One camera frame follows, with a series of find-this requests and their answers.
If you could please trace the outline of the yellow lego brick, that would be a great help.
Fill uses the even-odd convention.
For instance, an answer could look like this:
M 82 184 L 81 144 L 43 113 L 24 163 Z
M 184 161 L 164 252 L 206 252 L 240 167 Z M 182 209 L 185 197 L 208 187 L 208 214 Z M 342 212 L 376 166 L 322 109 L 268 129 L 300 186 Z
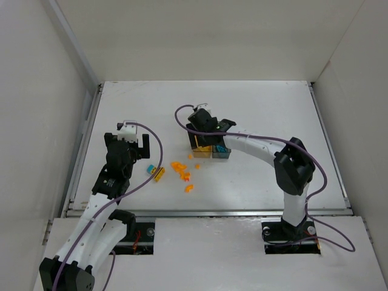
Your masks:
M 194 152 L 212 152 L 212 146 L 199 146 L 194 150 Z

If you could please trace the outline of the teal lego brick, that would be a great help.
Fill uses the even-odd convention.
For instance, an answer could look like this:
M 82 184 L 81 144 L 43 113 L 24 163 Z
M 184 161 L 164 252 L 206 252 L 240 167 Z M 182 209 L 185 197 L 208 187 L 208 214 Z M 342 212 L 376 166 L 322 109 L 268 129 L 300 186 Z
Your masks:
M 220 145 L 216 145 L 215 148 L 216 148 L 216 151 L 219 153 L 226 153 L 227 152 L 227 149 L 225 147 L 220 146 Z

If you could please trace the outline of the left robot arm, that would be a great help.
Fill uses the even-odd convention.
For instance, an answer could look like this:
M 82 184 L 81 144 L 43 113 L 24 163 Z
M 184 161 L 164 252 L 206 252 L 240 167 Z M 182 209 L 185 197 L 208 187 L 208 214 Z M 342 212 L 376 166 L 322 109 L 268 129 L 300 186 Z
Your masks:
M 74 231 L 53 258 L 44 258 L 39 275 L 44 290 L 93 290 L 95 275 L 120 240 L 134 232 L 135 215 L 117 208 L 130 185 L 134 164 L 150 157 L 149 135 L 104 135 L 105 164 Z

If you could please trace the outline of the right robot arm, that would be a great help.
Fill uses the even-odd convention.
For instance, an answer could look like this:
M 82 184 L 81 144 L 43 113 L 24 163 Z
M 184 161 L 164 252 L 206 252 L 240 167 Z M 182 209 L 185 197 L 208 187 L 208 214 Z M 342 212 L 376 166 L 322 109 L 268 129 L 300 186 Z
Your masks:
M 208 110 L 195 108 L 188 117 L 187 128 L 195 134 L 202 146 L 223 146 L 244 152 L 268 163 L 275 170 L 278 187 L 284 192 L 284 210 L 281 217 L 283 240 L 295 241 L 303 232 L 306 221 L 305 202 L 315 165 L 306 154 L 304 144 L 292 138 L 290 144 L 281 141 L 254 138 L 254 133 L 235 122 L 212 117 Z

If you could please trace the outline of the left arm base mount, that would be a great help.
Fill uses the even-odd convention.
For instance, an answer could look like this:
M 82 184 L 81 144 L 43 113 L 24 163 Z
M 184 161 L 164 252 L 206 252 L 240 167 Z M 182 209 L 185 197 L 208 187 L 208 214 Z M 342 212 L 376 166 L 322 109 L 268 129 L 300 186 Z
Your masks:
M 105 243 L 116 242 L 113 250 L 117 255 L 152 255 L 155 238 L 154 222 L 137 222 L 128 225 L 118 220 L 108 220 L 98 239 Z

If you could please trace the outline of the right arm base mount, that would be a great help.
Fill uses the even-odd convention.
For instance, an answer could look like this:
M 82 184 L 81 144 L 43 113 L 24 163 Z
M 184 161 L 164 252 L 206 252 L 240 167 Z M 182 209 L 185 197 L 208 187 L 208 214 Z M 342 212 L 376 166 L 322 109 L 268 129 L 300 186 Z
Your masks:
M 262 222 L 261 226 L 266 255 L 321 254 L 312 221 L 307 221 L 296 234 L 287 234 L 280 221 Z

